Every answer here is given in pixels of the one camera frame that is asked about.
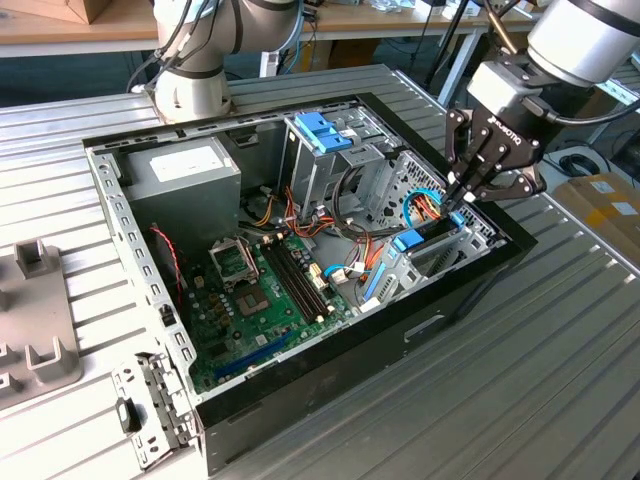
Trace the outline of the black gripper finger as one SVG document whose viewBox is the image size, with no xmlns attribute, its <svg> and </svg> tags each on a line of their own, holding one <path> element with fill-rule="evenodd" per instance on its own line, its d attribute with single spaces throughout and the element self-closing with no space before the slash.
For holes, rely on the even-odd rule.
<svg viewBox="0 0 640 480">
<path fill-rule="evenodd" d="M 467 170 L 463 175 L 463 200 L 467 203 L 528 198 L 546 189 L 546 181 L 537 173 L 539 147 L 525 143 L 509 147 L 469 145 L 465 151 Z M 515 172 L 509 185 L 493 184 L 503 173 Z"/>
<path fill-rule="evenodd" d="M 450 168 L 443 207 L 494 200 L 491 165 L 483 149 L 492 137 L 493 114 L 486 108 L 449 109 L 445 114 L 445 160 Z"/>
</svg>

